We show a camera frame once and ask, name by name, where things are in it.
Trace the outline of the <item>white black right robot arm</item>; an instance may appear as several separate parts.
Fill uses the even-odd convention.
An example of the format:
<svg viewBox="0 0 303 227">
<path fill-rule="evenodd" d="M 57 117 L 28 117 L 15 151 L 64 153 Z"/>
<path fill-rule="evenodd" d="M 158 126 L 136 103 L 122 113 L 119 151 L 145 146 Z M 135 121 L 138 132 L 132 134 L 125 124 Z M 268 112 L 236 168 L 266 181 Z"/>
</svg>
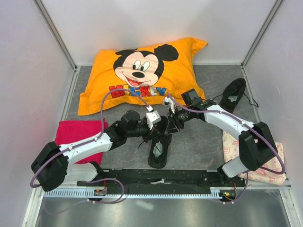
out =
<svg viewBox="0 0 303 227">
<path fill-rule="evenodd" d="M 239 155 L 219 167 L 217 181 L 228 186 L 238 174 L 255 171 L 278 155 L 269 127 L 263 123 L 253 123 L 223 110 L 211 100 L 203 100 L 194 89 L 182 94 L 185 106 L 170 94 L 163 104 L 170 106 L 174 127 L 181 130 L 184 123 L 194 118 L 215 125 L 238 140 Z"/>
</svg>

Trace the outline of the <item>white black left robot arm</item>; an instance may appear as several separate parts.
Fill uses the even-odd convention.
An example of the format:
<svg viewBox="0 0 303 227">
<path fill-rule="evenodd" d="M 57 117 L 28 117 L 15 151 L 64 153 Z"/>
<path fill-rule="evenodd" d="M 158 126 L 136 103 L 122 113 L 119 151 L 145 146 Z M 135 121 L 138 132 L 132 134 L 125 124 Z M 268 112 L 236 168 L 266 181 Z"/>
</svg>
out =
<svg viewBox="0 0 303 227">
<path fill-rule="evenodd" d="M 47 143 L 31 165 L 34 180 L 32 187 L 42 187 L 45 192 L 59 187 L 69 169 L 78 161 L 99 152 L 107 152 L 126 143 L 128 138 L 142 137 L 145 142 L 160 136 L 167 126 L 167 118 L 157 111 L 148 112 L 144 118 L 136 111 L 127 111 L 119 121 L 89 138 L 70 144 Z"/>
</svg>

